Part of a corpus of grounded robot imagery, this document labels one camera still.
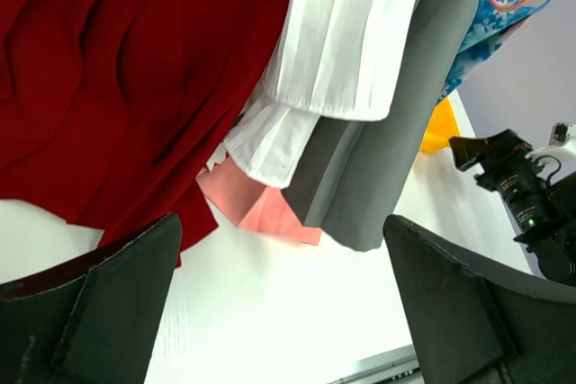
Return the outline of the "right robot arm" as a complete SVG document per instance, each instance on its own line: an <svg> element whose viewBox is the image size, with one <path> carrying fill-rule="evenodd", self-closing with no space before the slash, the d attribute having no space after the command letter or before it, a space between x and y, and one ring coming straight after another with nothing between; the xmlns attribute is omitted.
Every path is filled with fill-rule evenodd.
<svg viewBox="0 0 576 384"><path fill-rule="evenodd" d="M535 255L542 275L574 286L575 173L557 183L554 172L539 174L548 161L561 170L575 158L575 125L556 123L548 145L539 149L511 129L487 138L452 137L449 146L458 170L482 167L474 176L477 185L499 193L521 231L514 241Z"/></svg>

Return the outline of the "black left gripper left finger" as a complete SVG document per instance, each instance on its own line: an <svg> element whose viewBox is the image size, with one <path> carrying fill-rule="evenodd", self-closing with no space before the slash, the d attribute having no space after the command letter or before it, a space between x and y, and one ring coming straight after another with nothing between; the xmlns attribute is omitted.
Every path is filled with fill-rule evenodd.
<svg viewBox="0 0 576 384"><path fill-rule="evenodd" d="M3 383L144 382L180 252L175 213L1 286Z"/></svg>

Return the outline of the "blue floral skirt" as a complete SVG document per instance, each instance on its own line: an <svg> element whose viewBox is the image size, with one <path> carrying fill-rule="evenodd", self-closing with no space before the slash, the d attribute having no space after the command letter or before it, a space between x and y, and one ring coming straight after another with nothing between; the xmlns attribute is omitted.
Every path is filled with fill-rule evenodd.
<svg viewBox="0 0 576 384"><path fill-rule="evenodd" d="M436 103L442 102L477 66L491 57L505 42L506 34L534 10L534 7L523 6L516 11L500 12L489 0L479 0L472 24L457 51Z"/></svg>

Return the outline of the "pink skirt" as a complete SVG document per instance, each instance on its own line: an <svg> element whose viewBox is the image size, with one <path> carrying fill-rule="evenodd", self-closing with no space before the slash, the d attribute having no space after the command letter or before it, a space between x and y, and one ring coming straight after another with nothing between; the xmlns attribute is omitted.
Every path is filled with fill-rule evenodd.
<svg viewBox="0 0 576 384"><path fill-rule="evenodd" d="M322 230L303 226L279 189L249 178L229 157L202 171L197 183L208 201L240 229L312 246L320 242Z"/></svg>

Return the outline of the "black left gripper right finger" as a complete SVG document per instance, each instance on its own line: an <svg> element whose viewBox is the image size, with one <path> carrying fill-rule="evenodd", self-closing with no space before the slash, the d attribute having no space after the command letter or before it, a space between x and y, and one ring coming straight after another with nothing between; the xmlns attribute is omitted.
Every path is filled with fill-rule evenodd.
<svg viewBox="0 0 576 384"><path fill-rule="evenodd" d="M402 216L383 236L427 383L575 381L575 289L453 244Z"/></svg>

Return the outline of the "grey skirt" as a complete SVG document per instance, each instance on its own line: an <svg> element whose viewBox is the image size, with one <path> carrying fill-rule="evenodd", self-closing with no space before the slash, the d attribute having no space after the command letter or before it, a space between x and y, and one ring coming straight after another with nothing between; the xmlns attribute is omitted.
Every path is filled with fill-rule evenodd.
<svg viewBox="0 0 576 384"><path fill-rule="evenodd" d="M479 0L417 0L391 108L381 121L318 121L282 195L299 221L342 246L381 246Z"/></svg>

